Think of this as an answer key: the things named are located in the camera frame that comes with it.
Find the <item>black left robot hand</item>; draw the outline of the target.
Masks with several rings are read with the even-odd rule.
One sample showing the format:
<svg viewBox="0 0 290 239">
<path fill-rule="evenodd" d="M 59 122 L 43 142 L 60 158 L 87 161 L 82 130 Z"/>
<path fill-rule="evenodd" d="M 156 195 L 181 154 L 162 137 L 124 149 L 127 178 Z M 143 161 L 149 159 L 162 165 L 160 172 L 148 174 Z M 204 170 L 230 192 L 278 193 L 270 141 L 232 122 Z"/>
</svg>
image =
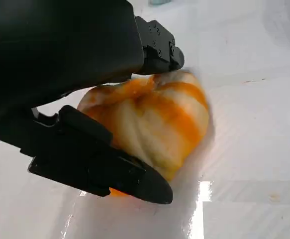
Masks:
<svg viewBox="0 0 290 239">
<path fill-rule="evenodd" d="M 32 174 L 101 197 L 113 188 L 170 204 L 169 183 L 111 147 L 103 125 L 72 106 L 50 117 L 37 108 L 80 89 L 183 65 L 174 36 L 135 16 L 128 1 L 0 0 L 0 141 L 32 158 Z"/>
</svg>

